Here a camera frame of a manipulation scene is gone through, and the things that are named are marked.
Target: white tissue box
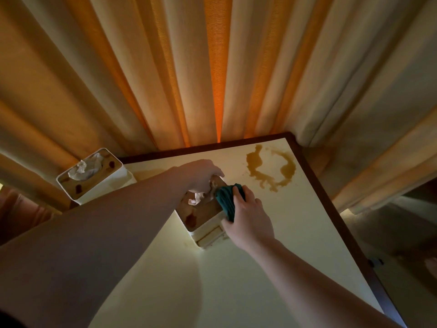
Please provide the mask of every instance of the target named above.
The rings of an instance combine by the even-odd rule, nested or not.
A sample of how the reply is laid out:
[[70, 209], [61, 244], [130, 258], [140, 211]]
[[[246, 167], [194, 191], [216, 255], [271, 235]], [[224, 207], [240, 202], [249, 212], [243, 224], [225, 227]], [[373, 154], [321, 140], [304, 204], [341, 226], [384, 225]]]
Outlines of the white tissue box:
[[89, 179], [84, 181], [71, 179], [68, 176], [68, 172], [75, 166], [64, 171], [56, 178], [58, 184], [71, 200], [80, 205], [119, 188], [136, 183], [132, 173], [106, 148], [97, 150], [88, 156], [87, 159], [96, 153], [100, 153], [103, 156], [102, 168]]

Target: table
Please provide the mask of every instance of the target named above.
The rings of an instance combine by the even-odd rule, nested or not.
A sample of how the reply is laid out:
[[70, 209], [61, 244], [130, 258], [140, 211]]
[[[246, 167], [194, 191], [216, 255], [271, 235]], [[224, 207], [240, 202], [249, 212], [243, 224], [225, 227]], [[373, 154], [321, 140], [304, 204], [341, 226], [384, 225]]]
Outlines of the table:
[[[291, 157], [291, 182], [260, 186]], [[367, 259], [312, 172], [291, 133], [157, 152], [121, 161], [137, 180], [172, 166], [211, 159], [228, 184], [241, 183], [263, 201], [276, 237], [300, 258], [405, 326]], [[90, 327], [298, 327], [257, 264], [227, 239], [198, 249], [173, 213], [134, 267], [106, 299]]]

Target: teal rag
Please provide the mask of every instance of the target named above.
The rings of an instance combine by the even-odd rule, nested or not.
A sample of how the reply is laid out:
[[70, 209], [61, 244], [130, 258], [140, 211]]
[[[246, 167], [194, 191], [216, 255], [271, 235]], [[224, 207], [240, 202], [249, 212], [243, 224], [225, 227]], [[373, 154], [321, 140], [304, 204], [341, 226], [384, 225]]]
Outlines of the teal rag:
[[246, 195], [244, 194], [243, 188], [240, 184], [234, 184], [229, 186], [223, 186], [216, 192], [216, 199], [220, 204], [221, 208], [225, 211], [228, 216], [228, 221], [234, 222], [235, 216], [235, 205], [234, 196], [232, 194], [232, 188], [236, 186], [240, 192], [243, 200], [246, 201]]

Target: orange curtain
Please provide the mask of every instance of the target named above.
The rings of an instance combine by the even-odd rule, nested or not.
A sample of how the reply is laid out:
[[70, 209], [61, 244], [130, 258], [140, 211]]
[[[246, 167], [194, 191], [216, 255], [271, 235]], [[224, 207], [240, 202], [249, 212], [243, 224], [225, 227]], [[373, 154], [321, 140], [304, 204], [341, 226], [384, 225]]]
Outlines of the orange curtain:
[[437, 173], [437, 0], [0, 0], [0, 182], [291, 131], [339, 210]]

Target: forearm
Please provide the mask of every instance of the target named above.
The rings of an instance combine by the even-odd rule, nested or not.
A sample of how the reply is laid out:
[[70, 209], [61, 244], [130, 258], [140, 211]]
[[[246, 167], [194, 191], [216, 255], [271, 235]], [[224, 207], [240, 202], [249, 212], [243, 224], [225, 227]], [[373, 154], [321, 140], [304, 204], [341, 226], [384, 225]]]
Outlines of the forearm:
[[257, 243], [249, 254], [302, 327], [398, 327], [277, 240]]
[[[88, 326], [189, 189], [190, 177], [179, 168], [95, 199], [1, 247], [0, 308], [32, 328]], [[47, 309], [54, 313], [44, 315]]]

